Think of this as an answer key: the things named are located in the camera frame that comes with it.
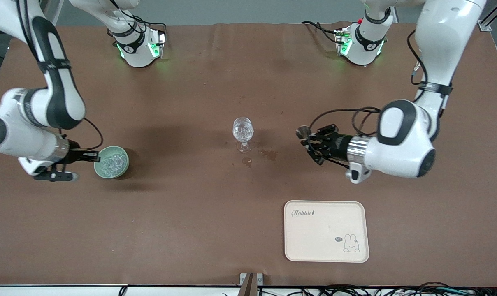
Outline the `ice cubes inside glass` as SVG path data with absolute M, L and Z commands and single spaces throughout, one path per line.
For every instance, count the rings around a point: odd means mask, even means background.
M 250 123 L 241 122 L 233 126 L 233 135 L 240 142 L 249 141 L 253 137 L 253 133 L 254 129 Z

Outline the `green ceramic bowl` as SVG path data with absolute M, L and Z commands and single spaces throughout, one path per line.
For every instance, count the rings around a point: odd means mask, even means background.
M 117 176 L 115 177 L 108 177 L 108 176 L 105 176 L 102 171 L 101 171 L 101 161 L 102 159 L 104 159 L 105 157 L 109 156 L 109 155 L 112 155 L 114 153 L 124 153 L 125 156 L 128 158 L 128 163 L 126 164 L 125 166 L 125 169 L 122 173 L 119 173 L 117 174 Z M 102 149 L 99 153 L 99 157 L 100 157 L 100 161 L 99 162 L 95 162 L 93 164 L 94 166 L 94 170 L 96 172 L 96 174 L 99 176 L 99 177 L 102 177 L 102 178 L 105 178 L 105 179 L 115 179 L 115 178 L 119 178 L 121 176 L 124 175 L 124 173 L 128 170 L 128 167 L 129 167 L 129 164 L 130 164 L 130 159 L 129 159 L 129 156 L 128 156 L 128 153 L 126 152 L 126 150 L 124 148 L 121 148 L 119 146 L 108 146 L 104 149 Z

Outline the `aluminium frame profile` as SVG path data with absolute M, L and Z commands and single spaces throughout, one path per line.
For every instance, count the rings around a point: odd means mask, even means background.
M 488 11 L 481 15 L 481 18 L 478 20 L 478 28 L 480 32 L 490 32 L 492 30 L 491 24 L 497 19 L 497 2 L 496 4 Z

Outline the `cream rabbit print tray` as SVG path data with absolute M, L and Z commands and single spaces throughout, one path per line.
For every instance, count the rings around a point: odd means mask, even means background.
M 369 258 L 365 208 L 357 201 L 288 201 L 284 253 L 297 262 L 365 263 Z

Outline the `clear ice cubes pile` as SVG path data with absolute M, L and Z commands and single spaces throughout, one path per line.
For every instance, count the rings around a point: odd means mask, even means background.
M 128 158 L 124 153 L 114 153 L 102 159 L 101 171 L 105 176 L 115 177 L 122 173 L 128 163 Z

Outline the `brown table cover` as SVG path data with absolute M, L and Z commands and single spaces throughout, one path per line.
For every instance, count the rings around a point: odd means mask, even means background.
M 379 172 L 352 184 L 316 165 L 295 136 L 329 109 L 412 99 L 412 24 L 393 25 L 374 64 L 350 65 L 299 24 L 168 29 L 162 60 L 128 66 L 106 29 L 57 28 L 87 117 L 106 146 L 132 153 L 125 179 L 92 163 L 75 182 L 28 176 L 0 154 L 0 284 L 230 284 L 246 272 L 269 285 L 497 287 L 497 50 L 474 30 L 422 178 Z M 234 120 L 250 119 L 251 150 Z M 292 262 L 290 200 L 358 201 L 363 264 Z

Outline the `clear stemmed wine glass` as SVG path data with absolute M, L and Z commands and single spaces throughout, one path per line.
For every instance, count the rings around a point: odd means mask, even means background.
M 240 117 L 234 120 L 232 133 L 237 141 L 237 149 L 241 153 L 250 152 L 250 140 L 254 134 L 254 128 L 250 119 Z

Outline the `steel double jigger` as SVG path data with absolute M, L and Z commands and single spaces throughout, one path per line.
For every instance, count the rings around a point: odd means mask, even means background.
M 309 126 L 306 126 L 306 125 L 303 125 L 303 126 L 299 126 L 296 130 L 295 130 L 295 135 L 296 137 L 302 141 L 302 142 L 308 142 L 311 140 L 311 136 L 312 136 L 312 130 Z

